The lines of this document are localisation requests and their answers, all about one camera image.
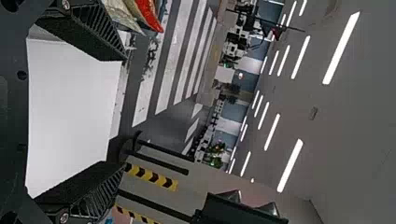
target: gray floor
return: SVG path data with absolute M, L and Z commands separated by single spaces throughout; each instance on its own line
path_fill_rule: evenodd
M 204 29 L 205 27 L 210 27 L 213 21 L 211 20 L 212 18 L 210 18 L 210 20 L 206 20 L 205 18 L 209 13 L 209 10 L 213 10 L 213 14 L 215 14 L 216 6 L 218 5 L 218 3 L 216 3 L 217 1 L 207 1 L 201 24 L 198 25 L 199 32 L 196 38 L 197 43 L 191 43 L 191 30 L 195 23 L 196 13 L 198 13 L 196 8 L 198 8 L 198 6 L 200 6 L 203 2 L 204 1 L 202 0 L 193 0 L 192 2 L 191 13 L 188 18 L 186 18 L 186 20 L 188 20 L 186 32 L 183 34 L 184 36 L 177 36 L 177 41 L 183 40 L 181 42 L 181 49 L 178 55 L 170 55 L 169 51 L 173 45 L 175 45 L 173 42 L 173 40 L 175 40 L 174 33 L 179 31 L 177 29 L 177 17 L 181 12 L 181 0 L 171 1 L 172 6 L 169 7 L 171 9 L 167 19 L 167 26 L 163 35 L 163 39 L 160 37 L 157 38 L 162 41 L 162 50 L 160 51 L 161 54 L 159 53 L 159 50 L 151 50 L 153 49 L 152 39 L 142 35 L 137 35 L 135 37 L 134 46 L 136 47 L 136 50 L 134 51 L 133 56 L 130 58 L 130 71 L 124 93 L 125 96 L 121 111 L 119 135 L 110 140 L 109 151 L 107 153 L 108 159 L 116 159 L 114 152 L 116 151 L 120 140 L 124 136 L 132 135 L 138 130 L 143 131 L 145 137 L 150 139 L 152 143 L 181 152 L 189 142 L 186 141 L 187 131 L 197 120 L 197 118 L 199 118 L 199 125 L 196 130 L 200 130 L 205 125 L 208 108 L 204 107 L 198 113 L 198 115 L 192 119 L 191 115 L 195 106 L 196 95 L 194 94 L 192 97 L 186 98 L 189 82 L 192 82 L 193 86 L 195 86 L 198 79 L 198 76 L 195 76 L 194 80 L 190 80 L 192 68 L 195 63 L 201 64 L 201 60 L 204 58 L 204 55 L 202 55 L 200 58 L 197 58 L 197 52 L 200 50 L 198 47 L 198 42 L 201 41 L 201 39 L 204 39 L 206 45 L 209 39 L 209 32 L 205 32 Z M 187 73 L 186 84 L 184 85 L 182 102 L 174 105 L 177 92 L 177 83 L 180 79 L 184 59 L 186 58 L 186 53 L 189 46 L 193 46 L 193 54 L 191 58 L 190 69 L 188 69 L 189 72 Z M 159 57 L 158 66 L 153 69 L 150 66 L 153 65 L 152 61 L 154 61 L 157 57 Z M 167 81 L 164 80 L 163 77 L 165 74 L 166 63 L 169 59 L 171 59 L 170 57 L 178 57 L 178 60 L 175 73 L 172 74 L 173 83 L 170 85 L 170 94 L 166 99 L 169 103 L 163 112 L 156 113 L 156 108 L 159 101 L 164 100 L 162 97 L 160 97 L 160 91 L 162 90 L 163 82 Z M 151 95 L 149 98 L 146 96 L 146 98 L 148 98 L 148 106 L 144 109 L 148 111 L 147 117 L 144 119 L 144 122 L 134 125 L 134 114 L 136 112 L 140 112 L 138 109 L 136 109 L 138 98 L 142 97 L 142 90 L 140 90 L 140 88 L 142 88 L 142 82 L 145 81 L 145 78 L 147 78 L 146 74 L 150 69 L 153 69 L 153 71 L 156 71 L 156 73 L 151 73 L 154 76 L 152 90 L 149 90 Z

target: ceiling light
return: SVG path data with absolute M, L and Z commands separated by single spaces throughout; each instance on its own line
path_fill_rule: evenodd
M 283 55 L 282 62 L 280 63 L 279 70 L 277 71 L 278 77 L 280 77 L 280 74 L 282 73 L 283 66 L 285 65 L 286 59 L 288 59 L 289 51 L 290 51 L 290 45 L 288 45 L 288 47 L 286 48 L 285 54 Z
M 301 9 L 300 9 L 299 16 L 303 16 L 307 2 L 308 2 L 308 0 L 304 0 L 303 5 L 301 6 Z
M 254 106 L 256 106 L 256 102 L 257 102 L 257 98 L 259 98 L 259 94 L 260 91 L 257 91 L 256 96 L 254 97 L 253 106 L 251 107 L 252 109 L 254 109 Z
M 244 118 L 244 122 L 242 122 L 242 125 L 241 125 L 241 132 L 244 130 L 244 126 L 245 126 L 245 123 L 247 122 L 247 116 L 245 116 L 245 118 Z
M 262 95 L 262 96 L 260 97 L 260 101 L 259 101 L 259 104 L 257 105 L 256 112 L 254 112 L 254 118 L 256 118 L 256 117 L 257 117 L 257 114 L 259 113 L 260 106 L 262 105 L 262 98 L 263 98 L 263 97 L 264 97 L 264 95 Z
M 268 106 L 270 106 L 269 102 L 267 102 L 267 104 L 265 104 L 264 111 L 262 112 L 262 118 L 260 119 L 260 122 L 259 122 L 259 130 L 262 128 L 262 122 L 264 121 L 265 115 L 267 114 Z
M 233 148 L 233 153 L 231 154 L 230 161 L 233 159 L 233 156 L 235 155 L 236 147 Z
M 265 56 L 265 58 L 264 58 L 264 62 L 262 63 L 262 69 L 260 70 L 260 75 L 262 74 L 262 72 L 264 71 L 264 67 L 265 67 L 265 64 L 267 63 L 267 56 Z
M 280 5 L 280 6 L 284 6 L 285 5 L 284 3 L 277 2 L 277 1 L 274 1 L 274 0 L 268 0 L 268 2 L 272 3 L 272 4 L 277 4 L 277 5 Z
M 280 22 L 280 26 L 283 26 L 283 24 L 285 24 L 285 20 L 286 20 L 286 14 L 283 14 L 282 21 Z
M 245 124 L 245 129 L 244 129 L 244 131 L 242 132 L 241 142 L 244 141 L 245 133 L 247 132 L 247 128 L 248 128 L 248 125 Z
M 230 167 L 230 170 L 228 170 L 228 174 L 231 174 L 231 172 L 233 171 L 234 164 L 235 164 L 235 159 L 233 159 L 233 161 L 231 162 L 231 167 Z
M 273 64 L 271 65 L 271 69 L 270 69 L 270 73 L 268 75 L 272 75 L 272 72 L 274 71 L 275 68 L 275 64 L 276 64 L 276 60 L 277 60 L 277 56 L 279 55 L 279 50 L 276 51 L 275 53 L 275 57 L 274 57 L 274 61 Z
M 249 151 L 249 153 L 247 154 L 247 158 L 245 159 L 244 166 L 242 167 L 241 177 L 244 176 L 244 174 L 245 174 L 245 170 L 247 169 L 248 161 L 250 160 L 250 156 L 251 156 L 251 152 Z
M 297 143 L 294 147 L 293 152 L 291 153 L 290 159 L 288 161 L 288 165 L 286 165 L 285 171 L 283 172 L 282 177 L 280 178 L 279 185 L 277 186 L 277 192 L 281 193 L 285 188 L 286 183 L 288 182 L 291 170 L 295 162 L 297 161 L 298 155 L 300 154 L 301 148 L 303 147 L 304 142 L 301 139 L 297 140 Z
M 272 137 L 274 136 L 274 132 L 275 132 L 275 130 L 276 130 L 276 126 L 277 126 L 277 123 L 279 122 L 279 119 L 280 119 L 280 115 L 279 115 L 279 114 L 276 114 L 276 117 L 275 117 L 273 126 L 272 126 L 272 128 L 271 128 L 270 133 L 268 134 L 267 141 L 265 142 L 265 146 L 264 146 L 264 150 L 265 150 L 265 151 L 266 151 L 266 150 L 268 149 L 268 147 L 270 146 L 270 143 L 271 143 Z
M 297 1 L 294 1 L 293 6 L 291 7 L 291 11 L 290 11 L 290 14 L 289 14 L 288 21 L 286 22 L 286 26 L 290 25 L 291 18 L 293 17 L 293 14 L 294 14 L 294 10 L 296 9 L 296 5 L 297 5 Z
M 296 76 L 297 76 L 297 72 L 300 69 L 300 65 L 301 65 L 301 62 L 303 61 L 303 58 L 304 58 L 304 55 L 305 55 L 305 52 L 306 52 L 306 48 L 308 48 L 308 44 L 309 44 L 309 40 L 310 39 L 311 39 L 310 35 L 305 38 L 305 41 L 303 43 L 303 47 L 301 48 L 301 51 L 300 51 L 300 55 L 298 56 L 298 59 L 297 59 L 297 63 L 294 66 L 293 73 L 291 74 L 291 79 L 295 79 Z
M 338 43 L 337 49 L 335 50 L 334 55 L 332 56 L 332 61 L 330 62 L 330 66 L 326 72 L 326 75 L 323 78 L 323 84 L 329 85 L 332 81 L 332 77 L 334 76 L 335 70 L 337 69 L 338 64 L 340 63 L 341 56 L 343 56 L 344 50 L 347 46 L 347 42 L 352 35 L 352 31 L 355 28 L 356 22 L 358 22 L 359 15 L 361 13 L 357 12 L 350 16 L 349 21 L 346 24 L 346 29 L 344 30 L 343 35 L 341 36 L 340 42 Z

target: blue panel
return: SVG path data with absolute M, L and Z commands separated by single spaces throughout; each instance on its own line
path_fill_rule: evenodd
M 232 105 L 226 102 L 221 112 L 221 116 L 225 119 L 230 119 L 238 123 L 242 123 L 244 121 L 247 112 L 248 112 L 248 107 L 245 105 L 238 105 L 238 104 Z
M 258 1 L 258 5 L 260 18 L 278 22 L 283 6 L 264 1 Z
M 270 43 L 258 38 L 251 38 L 251 46 L 258 46 L 258 48 L 250 50 L 245 57 L 263 61 L 265 55 L 267 55 L 268 49 L 270 48 Z
M 239 74 L 240 72 L 244 74 L 244 77 L 239 79 L 238 76 L 233 76 L 232 83 L 241 86 L 241 91 L 249 91 L 254 93 L 259 76 L 243 70 L 236 70 L 236 74 Z
M 217 142 L 223 142 L 225 143 L 227 148 L 233 148 L 236 144 L 236 141 L 238 141 L 238 136 L 229 133 L 215 131 L 215 136 L 213 138 L 212 144 L 214 145 Z

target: white ceiling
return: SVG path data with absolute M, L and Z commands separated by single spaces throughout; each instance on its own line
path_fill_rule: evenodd
M 298 0 L 290 26 L 306 34 L 288 31 L 272 46 L 258 89 L 265 92 L 261 107 L 270 107 L 260 131 L 260 116 L 248 112 L 248 129 L 239 142 L 233 172 L 238 175 L 248 151 L 252 152 L 245 178 L 254 177 L 274 189 L 282 176 L 298 138 L 303 149 L 285 191 L 312 200 L 326 224 L 390 223 L 396 219 L 396 64 L 391 16 L 396 2 L 390 0 L 340 0 L 336 10 L 324 17 L 328 0 L 308 0 L 298 16 Z M 287 1 L 283 13 L 290 12 Z M 332 83 L 322 79 L 347 21 L 361 16 L 346 46 Z M 295 80 L 290 80 L 307 35 L 311 41 Z M 268 76 L 275 52 L 277 69 L 287 45 L 291 46 L 281 77 Z M 311 108 L 318 108 L 309 120 Z M 276 113 L 281 114 L 268 151 L 263 150 Z

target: hazard stripe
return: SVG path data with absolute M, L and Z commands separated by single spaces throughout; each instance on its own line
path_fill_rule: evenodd
M 173 192 L 177 190 L 178 181 L 164 175 L 156 174 L 148 169 L 140 167 L 138 165 L 132 165 L 127 163 L 125 172 L 128 175 L 136 176 L 142 180 L 148 181 L 149 183 L 155 184 L 159 187 L 169 189 Z
M 161 224 L 161 222 L 155 221 L 155 220 L 153 220 L 153 219 L 151 219 L 151 218 L 149 218 L 147 216 L 140 215 L 140 214 L 138 214 L 138 213 L 136 213 L 134 211 L 131 211 L 129 209 L 122 208 L 119 205 L 116 205 L 116 208 L 117 208 L 117 211 L 119 211 L 119 213 L 124 214 L 125 216 L 129 216 L 129 217 L 131 217 L 133 219 L 136 219 L 138 221 L 141 221 L 143 223 Z

